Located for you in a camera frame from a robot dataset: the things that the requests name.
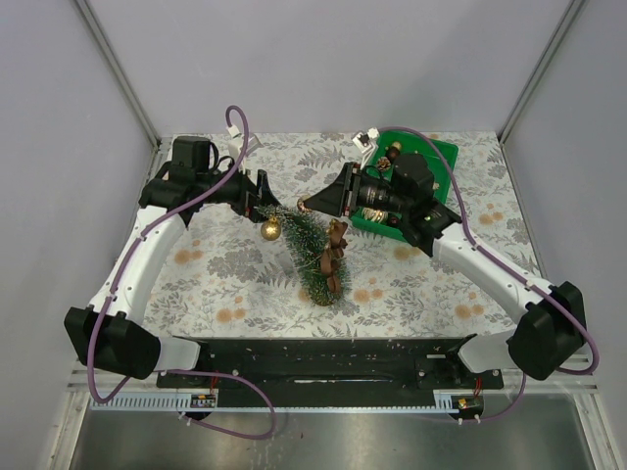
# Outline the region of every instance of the brown ribbon bow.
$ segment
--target brown ribbon bow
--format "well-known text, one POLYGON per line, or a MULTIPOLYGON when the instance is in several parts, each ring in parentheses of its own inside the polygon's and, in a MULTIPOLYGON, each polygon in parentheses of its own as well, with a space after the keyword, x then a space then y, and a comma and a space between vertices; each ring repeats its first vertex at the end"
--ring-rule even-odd
POLYGON ((339 259, 344 256, 344 249, 348 245, 343 238, 348 228, 348 223, 334 218, 326 231, 329 235, 329 242, 324 247, 320 258, 320 272, 326 276, 326 284, 333 294, 338 294, 342 290, 336 271, 340 268, 339 259))

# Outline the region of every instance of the robotic hand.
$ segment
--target robotic hand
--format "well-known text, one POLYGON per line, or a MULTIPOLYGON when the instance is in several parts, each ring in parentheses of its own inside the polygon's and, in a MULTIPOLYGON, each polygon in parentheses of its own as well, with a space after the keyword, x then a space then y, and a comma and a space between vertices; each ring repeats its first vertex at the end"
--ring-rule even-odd
MULTIPOLYGON (((359 134, 355 140, 358 147, 373 151, 375 144, 368 134, 359 134)), ((202 205, 227 203, 236 213, 260 222, 265 220, 258 213, 260 206, 279 204, 265 171, 259 171, 257 183, 247 171, 221 181, 224 171, 218 169, 219 164, 209 165, 212 149, 216 151, 214 144, 200 137, 174 140, 172 160, 144 188, 134 229, 105 285, 87 308, 73 307, 68 312, 66 330, 83 364, 88 363, 91 345, 95 367, 138 379, 153 371, 202 367, 199 342, 157 338, 140 326, 161 266, 202 205), (219 181, 221 186, 208 199, 165 218, 167 212, 194 201, 219 181), (130 260, 129 251, 133 252, 130 260), (118 286, 114 293, 112 285, 118 286), (99 319, 102 311, 107 312, 104 320, 99 319), (98 330, 95 344, 94 329, 98 330)), ((531 377, 547 378, 585 344, 581 293, 569 283, 555 287, 545 279, 529 277, 483 244, 461 217, 434 199, 432 188, 433 174, 424 159, 399 155, 390 183, 362 171, 359 164, 345 164, 337 179, 308 198, 305 206, 336 216, 351 215, 359 208, 399 213, 399 228, 410 244, 465 274, 517 324, 513 335, 464 339, 454 351, 454 360, 471 373, 517 366, 531 377), (564 317, 565 311, 579 326, 564 317)))
MULTIPOLYGON (((372 155, 376 150, 372 137, 376 136, 378 131, 370 129, 358 134, 354 142, 372 155)), ((335 216, 350 216, 361 208, 398 213, 398 228, 412 246, 468 277, 517 325, 513 334, 469 337, 458 350, 468 370, 518 367, 537 380, 546 379, 586 343, 581 292, 569 282, 556 287, 530 276, 483 243, 464 217, 434 198, 433 183, 426 160, 417 154, 396 157, 389 182, 371 176, 360 164, 348 163, 331 185, 304 205, 335 216)))

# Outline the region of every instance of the metal frame edge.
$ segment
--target metal frame edge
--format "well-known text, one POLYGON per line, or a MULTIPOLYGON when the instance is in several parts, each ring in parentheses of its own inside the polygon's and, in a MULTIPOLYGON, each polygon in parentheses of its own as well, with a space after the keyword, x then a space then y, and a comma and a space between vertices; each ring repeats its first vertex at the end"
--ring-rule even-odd
POLYGON ((547 46, 545 47, 538 63, 535 68, 529 75, 525 86, 523 87, 520 95, 518 95, 518 99, 516 100, 515 105, 512 110, 509 112, 509 116, 507 116, 506 122, 498 132, 499 142, 504 145, 513 128, 516 126, 516 123, 524 113, 527 105, 531 101, 536 88, 540 84, 543 76, 547 72, 551 62, 553 61, 555 54, 559 50, 564 38, 573 27, 577 19, 579 18, 581 12, 584 7, 588 4, 588 0, 571 0, 568 7, 566 7, 565 12, 561 16, 557 27, 555 28, 547 46))
POLYGON ((602 470, 623 470, 620 454, 616 453, 616 442, 608 431, 601 398, 598 395, 573 396, 579 420, 588 443, 595 467, 602 470))
POLYGON ((105 59, 107 65, 109 66, 111 72, 113 73, 118 86, 120 87, 121 94, 124 96, 126 102, 131 107, 135 117, 139 121, 142 129, 144 130, 144 134, 146 138, 150 142, 153 148, 157 148, 159 146, 160 136, 157 132, 157 129, 151 122, 146 110, 144 110, 141 105, 139 99, 137 98, 137 94, 133 90, 130 81, 126 77, 126 73, 120 64, 120 60, 116 56, 107 35, 105 34, 105 30, 100 24, 98 17, 96 16, 89 0, 71 0, 73 5, 76 7, 79 15, 87 27, 89 32, 91 33, 96 46, 100 50, 103 58, 105 59))
POLYGON ((506 145, 501 143, 501 154, 503 155, 503 160, 506 163, 507 172, 509 173, 509 179, 511 180, 511 185, 513 186, 513 192, 516 196, 516 201, 518 202, 518 206, 520 207, 520 213, 522 213, 522 221, 525 224, 525 228, 527 229, 527 233, 529 234, 529 241, 531 243, 531 250, 533 251, 534 257, 538 262, 538 268, 540 269, 540 274, 543 277, 547 277, 547 270, 545 263, 542 259, 542 254, 540 252, 538 246, 538 239, 536 238, 534 231, 531 227, 531 223, 529 222, 529 210, 525 207, 525 204, 522 199, 522 194, 520 192, 520 184, 516 179, 516 174, 513 171, 513 167, 511 166, 511 161, 509 160, 509 155, 507 154, 506 145))
POLYGON ((89 405, 88 392, 64 393, 64 410, 57 435, 50 447, 47 465, 48 470, 66 470, 70 468, 82 427, 85 411, 89 405))

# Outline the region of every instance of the floral tablecloth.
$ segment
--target floral tablecloth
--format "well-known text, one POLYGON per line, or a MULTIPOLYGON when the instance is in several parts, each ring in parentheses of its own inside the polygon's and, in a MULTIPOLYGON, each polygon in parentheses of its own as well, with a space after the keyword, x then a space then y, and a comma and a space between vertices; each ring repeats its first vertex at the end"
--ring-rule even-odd
MULTIPOLYGON (((455 175, 473 229, 526 270, 538 271, 525 223, 493 132, 442 132, 459 146, 455 175)), ((260 134, 246 167, 268 172, 283 204, 329 184, 344 162, 360 161, 351 134, 260 134)), ((214 136, 225 153, 226 137, 214 136)), ((169 151, 171 138, 160 152, 169 151)), ((458 205, 453 191, 449 207, 458 205)), ((351 286, 331 307, 301 288, 285 242, 227 206, 205 206, 161 271, 144 326, 190 337, 436 337, 511 328, 501 308, 461 274, 419 249, 349 228, 351 286)))

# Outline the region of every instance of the gold ornament ball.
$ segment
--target gold ornament ball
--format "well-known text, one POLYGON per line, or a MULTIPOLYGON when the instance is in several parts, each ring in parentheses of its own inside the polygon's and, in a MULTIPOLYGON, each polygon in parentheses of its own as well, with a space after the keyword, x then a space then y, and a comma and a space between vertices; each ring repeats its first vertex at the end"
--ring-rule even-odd
POLYGON ((262 223, 262 237, 270 242, 281 236, 281 224, 276 217, 271 217, 262 223))

